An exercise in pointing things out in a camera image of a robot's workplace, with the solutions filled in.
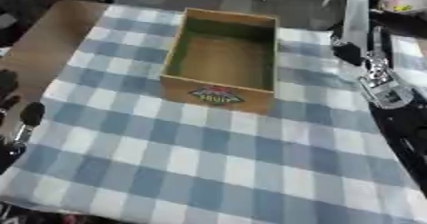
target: table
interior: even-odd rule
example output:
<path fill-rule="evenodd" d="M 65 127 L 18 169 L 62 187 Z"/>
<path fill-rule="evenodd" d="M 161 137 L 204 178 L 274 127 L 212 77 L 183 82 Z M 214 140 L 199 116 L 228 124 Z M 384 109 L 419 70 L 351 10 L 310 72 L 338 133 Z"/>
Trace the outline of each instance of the table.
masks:
<path fill-rule="evenodd" d="M 1 59 L 0 67 L 19 74 L 23 99 L 0 132 L 10 132 L 28 102 L 40 99 L 108 5 L 63 0 L 54 5 Z"/>

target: logo sticker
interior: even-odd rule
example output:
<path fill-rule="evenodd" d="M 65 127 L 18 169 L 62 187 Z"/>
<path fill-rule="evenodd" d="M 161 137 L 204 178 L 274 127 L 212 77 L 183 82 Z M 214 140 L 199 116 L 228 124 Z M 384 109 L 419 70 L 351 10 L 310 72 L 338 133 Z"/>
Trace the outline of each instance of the logo sticker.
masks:
<path fill-rule="evenodd" d="M 243 99 L 234 95 L 229 89 L 210 86 L 189 92 L 189 94 L 199 98 L 201 101 L 213 105 L 225 105 L 231 103 L 244 102 Z"/>

